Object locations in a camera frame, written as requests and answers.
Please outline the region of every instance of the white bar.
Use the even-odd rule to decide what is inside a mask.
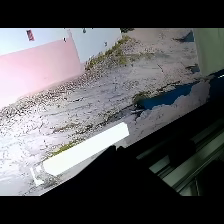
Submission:
[[[57,176],[78,163],[81,163],[83,160],[124,139],[128,135],[128,126],[122,122],[103,133],[87,139],[79,145],[45,160],[43,167],[47,173]]]

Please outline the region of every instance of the building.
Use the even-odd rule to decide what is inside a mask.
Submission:
[[[120,38],[119,28],[1,28],[0,108],[78,77]]]

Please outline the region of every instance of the sandy ground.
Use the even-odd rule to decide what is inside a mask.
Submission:
[[[131,133],[125,140],[129,145],[205,103],[209,84],[202,81],[192,88],[189,96],[179,97],[172,105],[144,111],[137,119],[127,111],[116,121],[106,122],[111,114],[133,105],[132,98],[139,92],[149,91],[153,96],[161,87],[168,91],[176,82],[186,84],[200,79],[200,73],[192,74],[186,69],[197,63],[195,44],[172,39],[181,38],[189,31],[186,28],[135,29],[128,35],[141,44],[132,52],[150,49],[154,53],[150,60],[141,59],[128,66],[113,68],[87,85],[61,93],[59,98],[2,117],[0,195],[39,195],[49,190],[51,184],[35,186],[29,167],[71,140],[87,139],[124,121]],[[62,174],[56,184],[80,172],[94,158]]]

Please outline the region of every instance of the screen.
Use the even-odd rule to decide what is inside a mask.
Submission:
[[[0,195],[41,195],[222,93],[220,28],[0,34]]]

